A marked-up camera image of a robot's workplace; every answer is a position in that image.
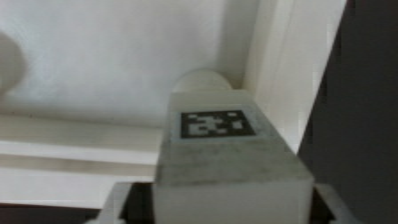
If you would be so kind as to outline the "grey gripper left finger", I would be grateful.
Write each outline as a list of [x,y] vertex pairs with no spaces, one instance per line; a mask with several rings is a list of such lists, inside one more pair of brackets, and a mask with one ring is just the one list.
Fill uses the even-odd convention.
[[155,224],[151,182],[114,185],[100,214],[84,224]]

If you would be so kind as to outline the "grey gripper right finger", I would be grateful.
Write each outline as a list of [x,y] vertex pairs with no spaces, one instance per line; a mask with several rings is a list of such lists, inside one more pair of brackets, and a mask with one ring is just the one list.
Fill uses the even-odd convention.
[[329,184],[315,185],[311,224],[364,224]]

